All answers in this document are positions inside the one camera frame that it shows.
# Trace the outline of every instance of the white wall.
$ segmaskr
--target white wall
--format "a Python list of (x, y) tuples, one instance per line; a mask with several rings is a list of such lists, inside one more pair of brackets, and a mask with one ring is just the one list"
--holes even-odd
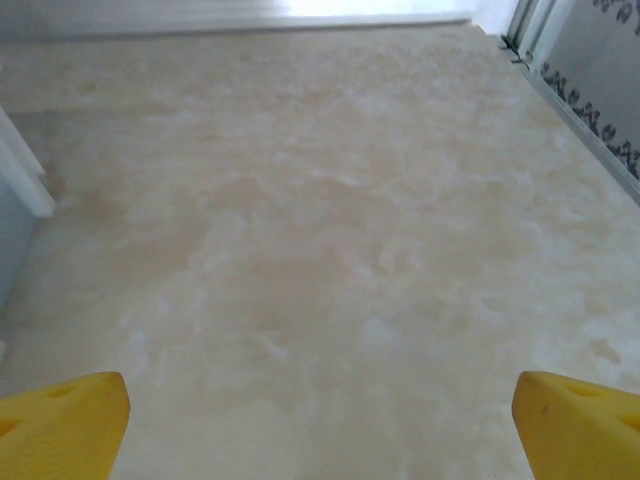
[(507, 33), (518, 0), (478, 0), (474, 23), (487, 35)]

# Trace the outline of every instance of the beige marble tile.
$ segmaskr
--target beige marble tile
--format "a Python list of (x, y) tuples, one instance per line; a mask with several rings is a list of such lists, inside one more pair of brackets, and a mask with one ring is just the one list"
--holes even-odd
[(121, 371), (115, 479), (528, 479), (520, 371), (640, 391), (640, 211), (478, 30), (0, 61), (59, 202), (1, 391)]

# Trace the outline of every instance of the yellow object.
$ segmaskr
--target yellow object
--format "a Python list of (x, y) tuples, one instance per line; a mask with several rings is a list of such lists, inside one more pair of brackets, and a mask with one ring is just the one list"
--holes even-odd
[(119, 373), (0, 399), (0, 479), (106, 479), (128, 420)]
[(640, 479), (640, 396), (524, 372), (512, 411), (536, 480)]

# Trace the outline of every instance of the floor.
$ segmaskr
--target floor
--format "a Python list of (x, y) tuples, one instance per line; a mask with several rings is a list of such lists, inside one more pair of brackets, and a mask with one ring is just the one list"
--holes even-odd
[(0, 61), (59, 202), (0, 393), (122, 372), (114, 479), (530, 479), (522, 370), (640, 391), (640, 209), (479, 30)]

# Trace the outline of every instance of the black floral pattern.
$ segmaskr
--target black floral pattern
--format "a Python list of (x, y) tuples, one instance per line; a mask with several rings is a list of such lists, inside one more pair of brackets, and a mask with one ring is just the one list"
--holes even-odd
[[(609, 0), (608, 3), (622, 2), (623, 0)], [(567, 95), (567, 79), (563, 77), (558, 70), (553, 74), (549, 74), (549, 63), (545, 63), (540, 71), (540, 75), (553, 91), (560, 97), (571, 110), (582, 120), (589, 129), (600, 138), (607, 148), (627, 167), (627, 170), (636, 178), (640, 179), (638, 169), (640, 168), (640, 151), (634, 148), (628, 139), (625, 139), (621, 145), (616, 145), (613, 140), (616, 136), (616, 127), (607, 123), (600, 128), (600, 110), (596, 109), (591, 102), (586, 102), (580, 106), (580, 92), (573, 88)]]
[[(592, 0), (592, 4), (594, 7), (599, 8), (602, 13), (607, 13), (609, 7), (617, 5), (616, 21), (622, 25), (626, 24), (633, 15), (633, 0)], [(635, 1), (635, 11), (637, 16), (635, 34), (640, 37), (640, 0)]]

